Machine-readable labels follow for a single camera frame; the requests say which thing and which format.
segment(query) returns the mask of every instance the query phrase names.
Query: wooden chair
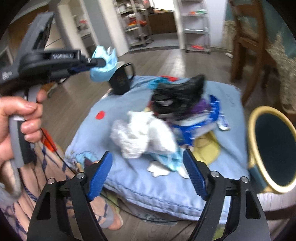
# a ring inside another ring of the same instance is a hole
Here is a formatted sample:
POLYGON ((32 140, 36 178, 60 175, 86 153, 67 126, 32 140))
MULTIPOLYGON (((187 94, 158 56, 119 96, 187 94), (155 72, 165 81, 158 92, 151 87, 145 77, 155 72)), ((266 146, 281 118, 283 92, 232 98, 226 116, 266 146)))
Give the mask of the wooden chair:
POLYGON ((248 98, 252 94, 258 79, 260 77, 261 69, 264 65, 268 66, 263 78, 262 86, 267 86, 268 76, 272 67, 276 68, 275 60, 265 50, 266 42, 266 28, 264 22, 264 15, 261 3, 259 0, 252 0, 253 4, 244 4, 235 6, 233 0, 229 0, 232 13, 234 16, 237 32, 233 40, 233 60, 231 70, 231 82, 235 79, 242 78, 242 71, 246 64, 247 49, 256 52, 256 62, 251 79, 248 81, 246 89, 242 96, 243 106, 246 104, 248 98), (253 17, 258 23, 258 38, 252 39, 244 34, 242 29, 240 17, 253 17))

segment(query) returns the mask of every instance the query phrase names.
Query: grey handle grip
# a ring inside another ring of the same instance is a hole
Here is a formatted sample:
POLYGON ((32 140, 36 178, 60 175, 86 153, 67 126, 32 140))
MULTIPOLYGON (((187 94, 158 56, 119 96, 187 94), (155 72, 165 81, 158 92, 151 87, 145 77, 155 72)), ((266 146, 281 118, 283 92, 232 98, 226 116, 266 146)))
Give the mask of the grey handle grip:
MULTIPOLYGON (((21 96, 28 101, 37 102, 37 94, 40 88, 41 85, 35 85, 28 91, 17 92, 15 96, 21 96)), ((36 155, 33 151, 35 145, 27 142, 24 138, 24 134, 20 131, 20 127, 24 121, 24 118, 19 115, 12 115, 9 117, 11 146, 17 168, 20 168, 31 161, 36 161, 36 155)))

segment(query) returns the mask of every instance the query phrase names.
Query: leg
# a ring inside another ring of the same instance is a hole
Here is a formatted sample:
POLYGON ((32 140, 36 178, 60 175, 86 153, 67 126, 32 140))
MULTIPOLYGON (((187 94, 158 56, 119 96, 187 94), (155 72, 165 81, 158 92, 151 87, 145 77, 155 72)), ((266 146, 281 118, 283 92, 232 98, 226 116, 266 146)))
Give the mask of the leg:
POLYGON ((251 94, 254 91, 255 86, 258 82, 258 78, 260 76, 260 70, 262 67, 262 60, 263 60, 263 53, 258 52, 251 79, 248 81, 246 89, 245 89, 243 96, 242 96, 242 105, 243 106, 245 106, 246 102, 248 101, 249 97, 251 96, 251 94))
POLYGON ((242 71, 245 65, 247 49, 242 46, 241 43, 236 40, 233 41, 233 59, 231 67, 231 79, 230 82, 234 82, 235 79, 242 78, 242 71))
POLYGON ((269 66, 269 65, 264 66, 264 77, 263 77, 262 84, 261 84, 262 89, 267 88, 267 82, 268 82, 268 78, 269 78, 271 70, 272 70, 271 66, 269 66))

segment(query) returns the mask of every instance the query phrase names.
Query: foot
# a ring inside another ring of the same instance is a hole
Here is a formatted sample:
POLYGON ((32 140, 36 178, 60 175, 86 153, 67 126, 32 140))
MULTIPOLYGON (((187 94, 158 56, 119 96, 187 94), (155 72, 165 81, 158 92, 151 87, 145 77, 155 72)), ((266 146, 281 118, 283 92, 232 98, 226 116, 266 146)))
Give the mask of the foot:
POLYGON ((119 213, 116 213, 116 209, 110 205, 113 213, 114 213, 114 221, 113 223, 108 227, 108 229, 110 230, 118 230, 122 227, 123 225, 123 220, 122 220, 122 217, 120 216, 119 213))

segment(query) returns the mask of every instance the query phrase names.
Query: kitchen counter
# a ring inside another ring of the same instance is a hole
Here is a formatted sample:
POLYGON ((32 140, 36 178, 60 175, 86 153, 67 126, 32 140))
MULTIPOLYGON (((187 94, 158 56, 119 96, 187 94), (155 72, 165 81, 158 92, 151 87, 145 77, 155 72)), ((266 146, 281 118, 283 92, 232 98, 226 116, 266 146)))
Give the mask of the kitchen counter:
POLYGON ((148 15, 153 34, 176 33, 174 12, 158 12, 148 15))

